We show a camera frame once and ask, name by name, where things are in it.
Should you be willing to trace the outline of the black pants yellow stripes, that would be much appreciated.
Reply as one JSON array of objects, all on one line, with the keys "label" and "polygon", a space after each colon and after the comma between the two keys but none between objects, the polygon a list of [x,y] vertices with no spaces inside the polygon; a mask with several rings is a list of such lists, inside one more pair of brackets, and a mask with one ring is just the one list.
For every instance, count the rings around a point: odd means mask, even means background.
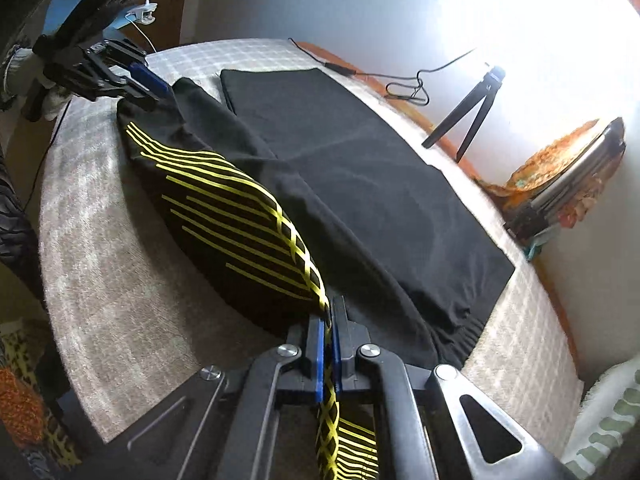
[{"label": "black pants yellow stripes", "polygon": [[322,70],[220,80],[220,98],[182,78],[154,110],[119,100],[126,153],[179,247],[273,347],[313,315],[326,324],[319,474],[382,479],[372,406],[338,396],[334,302],[406,364],[460,370],[513,264],[442,173]]}]

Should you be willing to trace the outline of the checked beige bed cover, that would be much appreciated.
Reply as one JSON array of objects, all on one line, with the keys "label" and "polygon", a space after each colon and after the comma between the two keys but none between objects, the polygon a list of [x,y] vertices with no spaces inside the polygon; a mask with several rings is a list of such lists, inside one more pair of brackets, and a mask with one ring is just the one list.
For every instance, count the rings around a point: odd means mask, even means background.
[{"label": "checked beige bed cover", "polygon": [[[440,171],[514,270],[462,366],[465,377],[553,454],[584,385],[548,289],[480,188],[424,130],[363,82],[345,87]],[[74,99],[50,151],[40,259],[58,351],[105,440],[206,364],[237,367],[273,338],[227,306],[177,246],[134,173],[110,98]]]}]

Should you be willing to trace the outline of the green striped white pillow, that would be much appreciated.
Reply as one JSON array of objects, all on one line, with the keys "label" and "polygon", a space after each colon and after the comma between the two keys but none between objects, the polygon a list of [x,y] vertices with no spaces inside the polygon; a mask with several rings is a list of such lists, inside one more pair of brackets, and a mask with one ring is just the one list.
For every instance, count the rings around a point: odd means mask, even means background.
[{"label": "green striped white pillow", "polygon": [[639,356],[607,370],[587,392],[561,462],[577,479],[622,472],[639,457]]}]

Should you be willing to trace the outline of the orange patterned scarf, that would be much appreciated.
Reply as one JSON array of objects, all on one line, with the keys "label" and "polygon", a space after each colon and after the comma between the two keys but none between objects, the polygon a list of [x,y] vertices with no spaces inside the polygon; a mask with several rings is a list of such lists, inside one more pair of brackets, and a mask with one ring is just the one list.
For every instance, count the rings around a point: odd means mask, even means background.
[{"label": "orange patterned scarf", "polygon": [[503,185],[492,184],[480,178],[475,182],[498,206],[503,218],[508,220],[518,205],[541,192],[546,184],[574,162],[587,144],[604,130],[598,131],[597,123],[596,120],[590,120],[533,154]]}]

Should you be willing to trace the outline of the folded silver tripod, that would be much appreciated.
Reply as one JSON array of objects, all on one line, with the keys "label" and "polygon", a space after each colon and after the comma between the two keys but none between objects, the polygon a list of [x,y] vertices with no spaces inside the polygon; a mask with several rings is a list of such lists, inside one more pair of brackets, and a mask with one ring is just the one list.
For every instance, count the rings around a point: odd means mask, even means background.
[{"label": "folded silver tripod", "polygon": [[506,232],[535,250],[559,229],[570,229],[584,218],[623,160],[625,131],[623,118],[613,119],[541,192],[515,208],[504,225]]}]

